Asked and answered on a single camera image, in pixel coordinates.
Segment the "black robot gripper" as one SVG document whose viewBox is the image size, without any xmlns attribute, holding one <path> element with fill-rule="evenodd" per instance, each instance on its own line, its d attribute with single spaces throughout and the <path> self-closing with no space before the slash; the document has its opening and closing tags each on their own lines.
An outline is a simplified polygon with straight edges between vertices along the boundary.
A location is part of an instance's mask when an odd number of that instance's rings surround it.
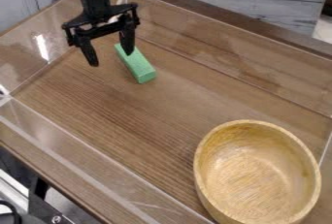
<svg viewBox="0 0 332 224">
<path fill-rule="evenodd" d="M 138 17 L 138 4 L 126 3 L 113 5 L 110 0 L 80 0 L 83 12 L 62 25 L 67 42 L 80 47 L 89 64 L 99 66 L 97 51 L 91 39 L 107 33 L 119 33 L 121 46 L 127 55 L 135 49 L 135 29 L 141 24 Z"/>
</svg>

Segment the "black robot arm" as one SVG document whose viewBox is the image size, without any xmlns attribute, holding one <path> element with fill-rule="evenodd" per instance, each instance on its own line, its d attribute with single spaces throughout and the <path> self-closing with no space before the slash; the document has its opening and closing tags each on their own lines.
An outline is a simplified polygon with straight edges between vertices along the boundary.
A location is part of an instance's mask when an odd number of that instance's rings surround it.
<svg viewBox="0 0 332 224">
<path fill-rule="evenodd" d="M 135 30 L 141 24 L 138 4 L 113 5 L 110 0 L 80 0 L 82 14 L 62 25 L 67 44 L 80 48 L 93 67 L 99 58 L 91 41 L 109 34 L 119 34 L 121 46 L 130 55 L 135 50 Z"/>
</svg>

